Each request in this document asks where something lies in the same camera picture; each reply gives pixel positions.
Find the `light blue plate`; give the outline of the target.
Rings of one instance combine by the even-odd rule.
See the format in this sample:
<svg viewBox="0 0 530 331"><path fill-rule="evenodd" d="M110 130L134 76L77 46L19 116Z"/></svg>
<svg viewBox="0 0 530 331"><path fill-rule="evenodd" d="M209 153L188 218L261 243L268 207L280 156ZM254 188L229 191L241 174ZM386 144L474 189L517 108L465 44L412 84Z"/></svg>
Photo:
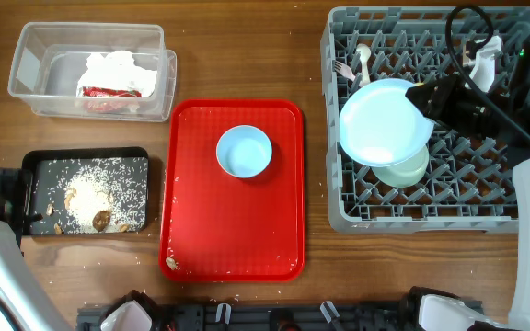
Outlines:
<svg viewBox="0 0 530 331"><path fill-rule="evenodd" d="M404 79L380 79L347 100L339 116L340 145L347 156L364 166L394 166L426 145L434 122L407 99L414 86Z"/></svg>

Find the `light green bowl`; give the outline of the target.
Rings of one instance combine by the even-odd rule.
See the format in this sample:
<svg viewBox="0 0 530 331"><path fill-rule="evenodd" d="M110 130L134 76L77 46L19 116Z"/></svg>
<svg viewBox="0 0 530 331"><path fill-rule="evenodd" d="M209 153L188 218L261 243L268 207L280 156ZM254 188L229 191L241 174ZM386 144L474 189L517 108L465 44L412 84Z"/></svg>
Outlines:
<svg viewBox="0 0 530 331"><path fill-rule="evenodd" d="M397 165L386 167L372 167L376 178L393 188L406 188L421 181L428 164L430 155L426 146L422 147L410 159Z"/></svg>

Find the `white plastic spoon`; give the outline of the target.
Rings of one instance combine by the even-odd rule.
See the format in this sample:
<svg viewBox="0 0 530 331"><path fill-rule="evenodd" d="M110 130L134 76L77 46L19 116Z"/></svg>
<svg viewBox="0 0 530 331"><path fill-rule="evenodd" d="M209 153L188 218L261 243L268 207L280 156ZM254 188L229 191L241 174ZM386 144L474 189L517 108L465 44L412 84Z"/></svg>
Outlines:
<svg viewBox="0 0 530 331"><path fill-rule="evenodd" d="M372 52L370 47L364 43L358 44L356 51L360 55L360 60L362 63L362 81L360 83L360 87L363 87L371 82L368 71L368 61L371 58Z"/></svg>

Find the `light blue bowl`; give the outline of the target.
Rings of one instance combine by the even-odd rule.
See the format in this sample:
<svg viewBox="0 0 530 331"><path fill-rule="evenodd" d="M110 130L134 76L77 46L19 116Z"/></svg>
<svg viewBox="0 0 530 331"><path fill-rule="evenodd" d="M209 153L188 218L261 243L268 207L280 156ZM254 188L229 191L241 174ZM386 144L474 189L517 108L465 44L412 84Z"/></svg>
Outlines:
<svg viewBox="0 0 530 331"><path fill-rule="evenodd" d="M226 174L251 178L262 173L272 159L272 143L261 129L238 125L227 130L215 149L219 166Z"/></svg>

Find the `white napkin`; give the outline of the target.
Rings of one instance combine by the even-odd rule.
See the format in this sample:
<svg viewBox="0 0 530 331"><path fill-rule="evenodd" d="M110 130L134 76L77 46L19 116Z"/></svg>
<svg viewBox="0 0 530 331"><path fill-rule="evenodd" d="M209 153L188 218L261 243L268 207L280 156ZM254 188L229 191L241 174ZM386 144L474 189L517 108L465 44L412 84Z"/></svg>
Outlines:
<svg viewBox="0 0 530 331"><path fill-rule="evenodd" d="M136 90L141 97L150 97L156 86L157 71L134 63L130 51L115 51L107 55L91 53L86 59L86 71L77 81L76 94L84 86L115 90Z"/></svg>

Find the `red strawberry snack wrapper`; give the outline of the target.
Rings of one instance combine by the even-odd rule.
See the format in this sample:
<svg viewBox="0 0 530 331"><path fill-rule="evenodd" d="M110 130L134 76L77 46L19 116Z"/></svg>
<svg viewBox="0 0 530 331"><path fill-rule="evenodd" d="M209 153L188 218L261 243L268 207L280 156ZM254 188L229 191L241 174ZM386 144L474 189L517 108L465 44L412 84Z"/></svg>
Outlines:
<svg viewBox="0 0 530 331"><path fill-rule="evenodd" d="M101 97L101 98L139 98L142 94L136 90L115 90L95 86L84 86L80 91L81 97ZM89 112L107 113L120 109L136 111L138 105L136 102L126 101L87 101L85 108Z"/></svg>

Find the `white plastic fork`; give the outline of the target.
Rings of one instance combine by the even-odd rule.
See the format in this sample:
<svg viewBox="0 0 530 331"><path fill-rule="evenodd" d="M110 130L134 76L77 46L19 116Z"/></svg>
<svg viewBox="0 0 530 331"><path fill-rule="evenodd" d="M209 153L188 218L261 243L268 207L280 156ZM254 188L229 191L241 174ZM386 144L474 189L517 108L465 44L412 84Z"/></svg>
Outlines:
<svg viewBox="0 0 530 331"><path fill-rule="evenodd" d="M346 63L342 63L340 61L334 60L332 62L333 70L339 74L340 76L347 78L351 80L352 82L355 81L356 75L352 72L352 69L349 65Z"/></svg>

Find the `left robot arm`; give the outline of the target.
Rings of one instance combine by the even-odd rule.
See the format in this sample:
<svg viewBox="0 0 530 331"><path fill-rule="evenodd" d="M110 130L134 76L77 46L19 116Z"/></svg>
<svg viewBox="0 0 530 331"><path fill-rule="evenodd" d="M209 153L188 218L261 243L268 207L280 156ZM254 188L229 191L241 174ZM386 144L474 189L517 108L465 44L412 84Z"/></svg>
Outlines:
<svg viewBox="0 0 530 331"><path fill-rule="evenodd" d="M21 239L32 175L21 169L0 168L0 330L70 330L52 300L26 264Z"/></svg>

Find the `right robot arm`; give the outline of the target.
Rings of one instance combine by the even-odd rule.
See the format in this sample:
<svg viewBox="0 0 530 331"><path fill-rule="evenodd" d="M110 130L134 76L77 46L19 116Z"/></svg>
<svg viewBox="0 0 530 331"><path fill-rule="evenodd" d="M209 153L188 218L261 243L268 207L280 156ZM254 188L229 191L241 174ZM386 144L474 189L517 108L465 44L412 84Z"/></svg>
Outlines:
<svg viewBox="0 0 530 331"><path fill-rule="evenodd" d="M530 330L530 42L519 52L507 97L489 97L466 73L410 88L407 99L428 119L466 136L508 146L519 216L518 269L506 330Z"/></svg>

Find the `grey dishwasher rack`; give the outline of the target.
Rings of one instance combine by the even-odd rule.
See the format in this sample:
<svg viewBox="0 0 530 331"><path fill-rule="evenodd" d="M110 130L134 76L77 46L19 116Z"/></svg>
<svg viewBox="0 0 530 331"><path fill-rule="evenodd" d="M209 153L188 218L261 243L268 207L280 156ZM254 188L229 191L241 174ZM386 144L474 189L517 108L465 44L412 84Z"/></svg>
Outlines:
<svg viewBox="0 0 530 331"><path fill-rule="evenodd" d="M328 212L341 233L396 234L438 230L513 233L517 203L507 148L489 138L478 142L435 127L428 142L429 164L421 181L393 188L377 179L340 146L339 116L353 88L332 69L333 61L353 70L363 66L358 43L372 51L374 79L427 83L454 67L445 48L447 9L428 6L343 6L329 12L320 50L326 100Z"/></svg>

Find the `red serving tray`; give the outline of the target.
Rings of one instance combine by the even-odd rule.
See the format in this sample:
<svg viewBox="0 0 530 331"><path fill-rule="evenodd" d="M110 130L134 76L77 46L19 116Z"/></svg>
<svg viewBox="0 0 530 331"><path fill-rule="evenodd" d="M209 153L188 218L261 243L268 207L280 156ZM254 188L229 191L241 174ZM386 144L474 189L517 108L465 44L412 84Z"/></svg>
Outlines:
<svg viewBox="0 0 530 331"><path fill-rule="evenodd" d="M250 125L272 144L255 177L218 164L216 146ZM287 281L305 265L304 116L281 99L188 99L171 114L159 267L174 281Z"/></svg>

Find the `clear plastic bin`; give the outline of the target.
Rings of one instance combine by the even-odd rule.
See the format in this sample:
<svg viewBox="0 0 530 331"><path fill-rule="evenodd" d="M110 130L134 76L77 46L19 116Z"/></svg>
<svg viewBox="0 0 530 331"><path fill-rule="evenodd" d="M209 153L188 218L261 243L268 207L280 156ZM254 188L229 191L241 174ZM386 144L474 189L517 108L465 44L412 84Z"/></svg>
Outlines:
<svg viewBox="0 0 530 331"><path fill-rule="evenodd" d="M77 81L91 53L130 51L134 63L156 70L150 97L79 97ZM176 90L177 55L158 25L89 22L29 22L22 29L10 70L8 93L40 116L162 122L169 118ZM138 109L99 113L87 101L136 102Z"/></svg>

